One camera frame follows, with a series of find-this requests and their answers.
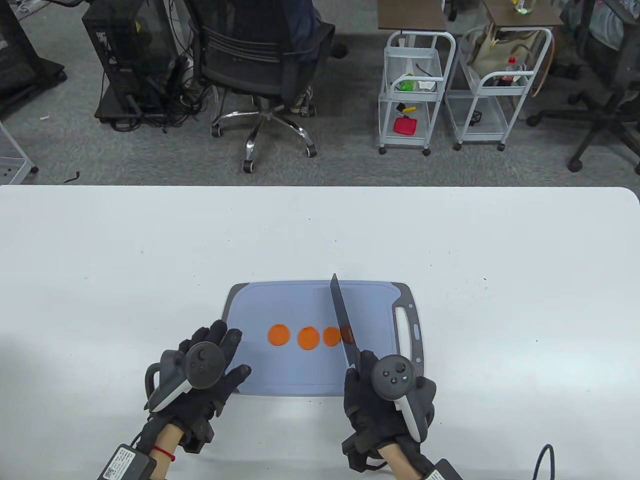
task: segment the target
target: hand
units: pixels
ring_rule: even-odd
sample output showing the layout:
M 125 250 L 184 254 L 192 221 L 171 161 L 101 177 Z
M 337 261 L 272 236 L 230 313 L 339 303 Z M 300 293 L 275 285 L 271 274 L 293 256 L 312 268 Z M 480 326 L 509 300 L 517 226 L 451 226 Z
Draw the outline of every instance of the hand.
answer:
M 227 331 L 227 324 L 222 320 L 217 320 L 211 327 L 199 328 L 191 336 L 191 339 L 182 341 L 179 350 L 187 353 L 189 348 L 196 343 L 215 343 L 225 355 L 226 370 L 236 354 L 241 339 L 242 332 L 240 330 L 232 328 Z M 214 412 L 216 416 L 219 417 L 231 393 L 233 393 L 250 374 L 251 367 L 249 365 L 240 365 L 229 373 L 224 374 L 211 388 L 205 390 L 193 389 L 187 394 L 180 395 L 176 400 L 161 410 L 158 415 L 165 416 L 170 423 L 187 433 L 200 417 L 204 416 L 207 420 L 211 420 Z
M 427 474 L 433 464 L 420 453 L 420 444 L 409 434 L 402 413 L 394 402 L 382 399 L 373 389 L 371 371 L 377 361 L 372 351 L 362 351 L 360 372 L 349 369 L 344 379 L 344 412 L 358 435 L 356 447 L 359 451 L 369 450 L 372 458 L 381 458 L 380 449 L 398 444 L 409 463 L 421 474 Z M 417 388 L 426 387 L 428 382 L 418 377 Z

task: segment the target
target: wooden table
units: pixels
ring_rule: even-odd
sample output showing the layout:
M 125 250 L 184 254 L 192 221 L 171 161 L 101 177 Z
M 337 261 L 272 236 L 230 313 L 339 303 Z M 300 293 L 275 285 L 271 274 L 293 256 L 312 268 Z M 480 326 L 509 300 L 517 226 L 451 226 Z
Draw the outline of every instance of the wooden table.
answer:
M 378 0 L 378 29 L 447 31 L 440 0 Z
M 491 21 L 498 28 L 554 27 L 562 20 L 545 0 L 536 3 L 533 12 L 522 15 L 516 12 L 511 0 L 483 0 Z

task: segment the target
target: green object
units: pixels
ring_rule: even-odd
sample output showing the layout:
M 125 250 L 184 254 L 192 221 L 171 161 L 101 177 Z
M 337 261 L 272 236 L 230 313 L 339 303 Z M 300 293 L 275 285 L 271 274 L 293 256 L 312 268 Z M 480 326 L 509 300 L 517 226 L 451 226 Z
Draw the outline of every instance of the green object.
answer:
M 402 92 L 412 92 L 415 90 L 415 80 L 402 80 L 400 82 L 400 90 Z

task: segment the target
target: bag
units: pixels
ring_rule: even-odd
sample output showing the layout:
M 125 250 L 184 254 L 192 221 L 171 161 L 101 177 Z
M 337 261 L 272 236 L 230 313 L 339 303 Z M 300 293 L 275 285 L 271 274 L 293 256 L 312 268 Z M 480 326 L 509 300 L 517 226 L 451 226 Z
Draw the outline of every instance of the bag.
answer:
M 469 55 L 467 66 L 473 68 L 478 76 L 482 79 L 491 72 L 500 72 L 506 68 L 510 57 L 517 57 L 521 63 L 526 65 L 534 65 L 534 56 L 531 51 L 536 40 L 539 38 L 541 31 L 525 32 L 525 31 L 507 31 L 500 32 L 497 36 L 495 26 L 487 25 L 474 43 L 474 49 Z M 551 55 L 544 69 L 540 85 L 533 93 L 533 97 L 537 96 L 542 88 L 551 63 L 554 57 L 554 41 L 551 41 Z

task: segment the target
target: computer case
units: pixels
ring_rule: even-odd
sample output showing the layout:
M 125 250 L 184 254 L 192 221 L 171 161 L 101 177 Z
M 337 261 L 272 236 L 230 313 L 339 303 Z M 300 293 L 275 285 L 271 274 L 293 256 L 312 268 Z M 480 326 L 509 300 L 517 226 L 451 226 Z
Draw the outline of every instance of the computer case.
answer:
M 178 58 L 163 0 L 94 0 L 83 24 L 109 79 L 96 118 L 108 123 L 162 114 Z

